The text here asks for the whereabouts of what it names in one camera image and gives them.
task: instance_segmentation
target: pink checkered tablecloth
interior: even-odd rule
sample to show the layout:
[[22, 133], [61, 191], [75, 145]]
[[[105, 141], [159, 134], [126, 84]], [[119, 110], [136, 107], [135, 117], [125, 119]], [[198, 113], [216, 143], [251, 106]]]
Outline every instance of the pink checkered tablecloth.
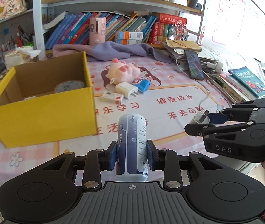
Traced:
[[[200, 101], [206, 97], [205, 88], [183, 73], [174, 70], [174, 64], [158, 62], [151, 57], [134, 56], [125, 59], [126, 63], [137, 63], [141, 69], [140, 79], [150, 81], [150, 90], [135, 99], [123, 102], [117, 107], [100, 101], [100, 95], [114, 86], [109, 84], [107, 70], [110, 62], [88, 62], [93, 82], [95, 107], [98, 122], [98, 134], [59, 142], [6, 149], [0, 142], [0, 186], [7, 180], [22, 174], [65, 151], [76, 155], [86, 154], [96, 148], [107, 148], [112, 140], [117, 139], [119, 116], [129, 112], [143, 115], [148, 123], [147, 139], [153, 139], [158, 148], [173, 149], [180, 155], [190, 151], [206, 153], [200, 137], [190, 137], [184, 133], [184, 125], [190, 122], [194, 112], [200, 108]], [[209, 83], [202, 82], [210, 91], [208, 100], [201, 107], [216, 112], [229, 107], [226, 99]], [[111, 179], [110, 173], [103, 173], [105, 180]], [[162, 173], [149, 175], [148, 180], [157, 179]], [[76, 184], [81, 181], [78, 174]]]

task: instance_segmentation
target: row of books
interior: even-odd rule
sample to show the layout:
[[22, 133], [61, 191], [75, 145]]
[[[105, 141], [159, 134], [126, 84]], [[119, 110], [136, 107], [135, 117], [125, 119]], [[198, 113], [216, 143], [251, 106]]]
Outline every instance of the row of books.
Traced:
[[211, 74], [211, 83], [220, 86], [222, 92], [234, 103], [251, 101], [265, 97], [265, 85], [246, 66], [240, 69], [228, 70], [229, 73]]
[[171, 33], [174, 23], [187, 24], [187, 19], [169, 14], [157, 14], [158, 19], [152, 27], [148, 42], [150, 44], [162, 44]]
[[148, 39], [151, 27], [157, 19], [155, 16], [131, 17], [112, 12], [85, 12], [66, 14], [64, 19], [45, 43], [46, 49], [52, 49], [56, 44], [89, 44], [89, 23], [91, 17], [106, 18], [106, 41], [113, 41], [116, 31], [141, 32], [142, 42]]

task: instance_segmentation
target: phone screen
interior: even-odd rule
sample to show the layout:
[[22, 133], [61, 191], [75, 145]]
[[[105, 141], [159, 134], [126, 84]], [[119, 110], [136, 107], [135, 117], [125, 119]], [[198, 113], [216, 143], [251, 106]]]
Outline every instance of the phone screen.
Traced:
[[188, 63], [190, 78], [204, 80], [204, 74], [197, 52], [185, 50], [184, 55]]

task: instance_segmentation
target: pink stuffed animal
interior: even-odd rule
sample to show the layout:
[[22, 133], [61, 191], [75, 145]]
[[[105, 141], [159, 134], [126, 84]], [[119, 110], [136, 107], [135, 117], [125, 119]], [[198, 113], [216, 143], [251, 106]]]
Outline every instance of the pink stuffed animal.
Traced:
[[110, 84], [113, 83], [115, 85], [121, 82], [132, 83], [135, 79], [138, 79], [141, 70], [138, 67], [138, 64], [128, 63], [125, 61], [119, 61], [118, 59], [112, 59], [109, 71], [108, 78], [110, 79]]

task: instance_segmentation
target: yellow box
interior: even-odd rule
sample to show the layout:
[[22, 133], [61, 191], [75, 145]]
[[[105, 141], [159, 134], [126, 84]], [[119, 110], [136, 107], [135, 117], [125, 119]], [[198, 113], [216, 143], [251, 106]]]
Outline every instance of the yellow box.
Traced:
[[[65, 81], [86, 87], [55, 93]], [[97, 132], [93, 88], [85, 52], [13, 67], [0, 82], [0, 140], [21, 147]]]

